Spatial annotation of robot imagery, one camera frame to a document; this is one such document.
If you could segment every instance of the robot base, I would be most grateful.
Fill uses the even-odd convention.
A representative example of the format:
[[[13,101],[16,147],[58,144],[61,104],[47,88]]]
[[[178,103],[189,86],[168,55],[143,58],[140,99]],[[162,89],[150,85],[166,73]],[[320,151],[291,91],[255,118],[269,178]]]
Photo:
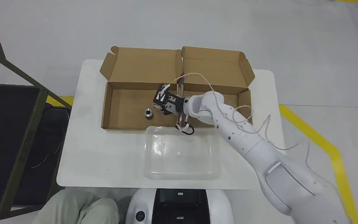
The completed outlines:
[[[234,218],[222,190],[139,189],[130,201],[125,223],[234,224]]]

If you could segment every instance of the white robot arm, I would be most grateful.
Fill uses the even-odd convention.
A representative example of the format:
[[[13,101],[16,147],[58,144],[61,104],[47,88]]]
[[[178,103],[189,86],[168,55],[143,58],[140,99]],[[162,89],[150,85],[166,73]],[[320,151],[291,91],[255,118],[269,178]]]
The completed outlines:
[[[182,110],[203,123],[214,125],[223,139],[254,168],[270,203],[281,213],[292,216],[295,223],[350,223],[332,187],[268,143],[244,116],[224,104],[222,94],[215,92],[214,95],[210,91],[188,97]]]

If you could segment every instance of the metal nut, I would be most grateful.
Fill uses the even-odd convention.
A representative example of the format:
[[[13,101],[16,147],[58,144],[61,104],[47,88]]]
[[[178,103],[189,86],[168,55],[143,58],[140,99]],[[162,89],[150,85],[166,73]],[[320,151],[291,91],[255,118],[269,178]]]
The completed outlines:
[[[144,116],[145,118],[147,118],[148,120],[152,120],[153,119],[153,111],[151,110],[151,108],[147,108],[144,111]]]

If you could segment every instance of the box lid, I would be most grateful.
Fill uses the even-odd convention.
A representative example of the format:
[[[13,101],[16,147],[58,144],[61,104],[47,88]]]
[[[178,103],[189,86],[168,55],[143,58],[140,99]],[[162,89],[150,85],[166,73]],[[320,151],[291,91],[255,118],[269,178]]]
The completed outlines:
[[[255,78],[242,52],[184,46],[182,57],[184,74],[201,73],[218,91],[224,86],[239,92],[245,91]],[[187,76],[185,83],[206,84],[202,77],[196,75]]]
[[[180,50],[113,46],[100,72],[111,82],[176,83],[182,75]]]

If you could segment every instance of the yellow floor line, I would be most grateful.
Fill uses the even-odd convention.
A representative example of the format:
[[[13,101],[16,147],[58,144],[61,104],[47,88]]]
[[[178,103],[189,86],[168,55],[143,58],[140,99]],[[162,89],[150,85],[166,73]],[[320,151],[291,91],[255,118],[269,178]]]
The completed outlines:
[[[353,195],[349,186],[348,178],[343,165],[342,157],[338,148],[323,138],[317,131],[299,118],[285,105],[280,105],[281,115],[305,134],[311,141],[321,147],[330,157],[333,171],[336,177],[338,191],[341,195],[347,215],[354,224],[358,224],[358,213],[354,205]]]
[[[350,3],[358,3],[358,0],[336,0],[336,2],[350,2]]]
[[[60,98],[63,99],[65,102],[67,102],[69,105],[71,106],[73,105],[73,100],[74,100],[73,96],[60,96]],[[60,102],[52,98],[51,96],[47,97],[46,102],[48,102],[52,106],[64,106]]]

